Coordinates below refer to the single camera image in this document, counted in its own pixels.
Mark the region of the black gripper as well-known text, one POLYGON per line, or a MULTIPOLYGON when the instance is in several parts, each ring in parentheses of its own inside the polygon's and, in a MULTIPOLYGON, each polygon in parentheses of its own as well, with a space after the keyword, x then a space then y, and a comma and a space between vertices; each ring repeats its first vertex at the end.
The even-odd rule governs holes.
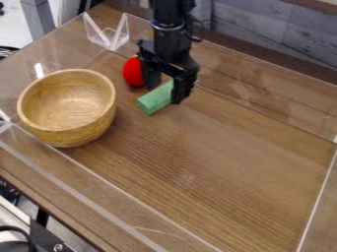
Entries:
POLYGON ((152 40, 136 41, 144 86, 152 90, 160 84, 160 74, 171 76, 174 78, 171 103, 179 104, 190 96, 196 85, 196 76, 182 74, 196 73, 200 69, 191 57, 192 42, 199 42, 200 39, 192 36, 191 20, 170 25, 154 20, 151 28, 152 40))

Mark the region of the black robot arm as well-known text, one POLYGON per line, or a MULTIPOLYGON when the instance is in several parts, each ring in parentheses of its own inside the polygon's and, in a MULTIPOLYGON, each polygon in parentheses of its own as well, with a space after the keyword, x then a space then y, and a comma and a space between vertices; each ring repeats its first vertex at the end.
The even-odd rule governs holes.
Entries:
POLYGON ((200 65, 191 56, 192 43, 202 39, 194 36, 191 14, 195 0, 151 0, 152 40, 139 39, 137 59, 144 86, 152 90, 160 83, 160 75, 174 79, 171 102, 179 104, 195 87, 200 65))

